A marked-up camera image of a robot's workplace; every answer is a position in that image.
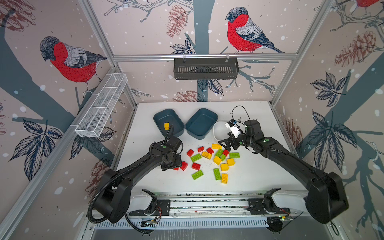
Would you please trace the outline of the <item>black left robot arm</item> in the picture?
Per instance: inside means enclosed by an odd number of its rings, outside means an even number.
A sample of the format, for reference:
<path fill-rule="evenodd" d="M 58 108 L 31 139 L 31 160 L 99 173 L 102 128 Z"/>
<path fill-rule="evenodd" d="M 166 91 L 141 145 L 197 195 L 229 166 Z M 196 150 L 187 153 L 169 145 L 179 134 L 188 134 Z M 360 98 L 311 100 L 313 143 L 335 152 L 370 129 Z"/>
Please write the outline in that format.
<path fill-rule="evenodd" d="M 106 171 L 89 203 L 88 220 L 93 224 L 118 222 L 129 210 L 132 189 L 146 174 L 158 166 L 162 171 L 182 166 L 178 150 L 183 147 L 179 138 L 170 136 L 152 143 L 148 152 L 129 166 Z"/>

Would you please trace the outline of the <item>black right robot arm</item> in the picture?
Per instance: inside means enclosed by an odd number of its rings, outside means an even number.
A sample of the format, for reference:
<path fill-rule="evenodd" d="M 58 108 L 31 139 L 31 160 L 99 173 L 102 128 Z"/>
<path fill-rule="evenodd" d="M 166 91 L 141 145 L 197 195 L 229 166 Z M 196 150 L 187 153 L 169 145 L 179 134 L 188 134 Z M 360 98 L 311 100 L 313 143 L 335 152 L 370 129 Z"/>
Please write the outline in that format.
<path fill-rule="evenodd" d="M 264 195 L 263 205 L 269 214 L 279 209 L 293 209 L 309 213 L 317 222 L 327 224 L 349 208 L 342 179 L 334 172 L 325 173 L 310 166 L 285 149 L 272 137 L 265 137 L 257 120 L 248 120 L 242 131 L 237 121 L 230 120 L 225 126 L 230 130 L 228 138 L 219 144 L 227 151 L 240 146 L 253 154 L 260 154 L 295 177 L 306 189 L 286 191 L 275 188 Z"/>

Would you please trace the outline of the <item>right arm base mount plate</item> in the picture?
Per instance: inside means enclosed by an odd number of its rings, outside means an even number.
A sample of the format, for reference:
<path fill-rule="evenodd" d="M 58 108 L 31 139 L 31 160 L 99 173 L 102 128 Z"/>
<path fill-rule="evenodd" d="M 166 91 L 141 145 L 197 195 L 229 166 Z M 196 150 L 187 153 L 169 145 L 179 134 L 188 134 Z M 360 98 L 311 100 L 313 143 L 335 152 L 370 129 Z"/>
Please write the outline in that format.
<path fill-rule="evenodd" d="M 248 199 L 251 215 L 290 215 L 290 209 L 278 208 L 272 200 L 269 199 Z"/>

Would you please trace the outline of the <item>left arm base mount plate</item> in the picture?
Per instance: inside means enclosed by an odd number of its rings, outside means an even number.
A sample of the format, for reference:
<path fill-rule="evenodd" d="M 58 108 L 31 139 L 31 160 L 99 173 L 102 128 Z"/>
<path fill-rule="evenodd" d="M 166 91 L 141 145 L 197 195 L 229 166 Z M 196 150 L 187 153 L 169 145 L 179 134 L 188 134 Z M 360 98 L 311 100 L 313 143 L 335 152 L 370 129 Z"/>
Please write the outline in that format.
<path fill-rule="evenodd" d="M 136 210 L 129 213 L 130 217 L 160 217 L 168 216 L 170 214 L 171 201 L 170 200 L 156 200 L 152 201 L 147 209 Z"/>

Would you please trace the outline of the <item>yellow arched lego brick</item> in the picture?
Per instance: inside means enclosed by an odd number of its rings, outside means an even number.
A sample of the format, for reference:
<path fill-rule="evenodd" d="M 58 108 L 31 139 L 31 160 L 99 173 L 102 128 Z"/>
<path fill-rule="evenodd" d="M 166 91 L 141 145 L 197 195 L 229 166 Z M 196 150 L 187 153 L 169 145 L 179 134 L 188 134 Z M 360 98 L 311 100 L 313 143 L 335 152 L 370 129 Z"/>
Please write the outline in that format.
<path fill-rule="evenodd" d="M 203 151 L 203 152 L 201 153 L 201 155 L 202 155 L 203 158 L 206 158 L 206 159 L 208 159 L 208 160 L 210 160 L 210 159 L 212 158 L 212 154 L 210 154 L 210 153 L 208 153 L 208 152 L 205 152 L 205 151 Z"/>

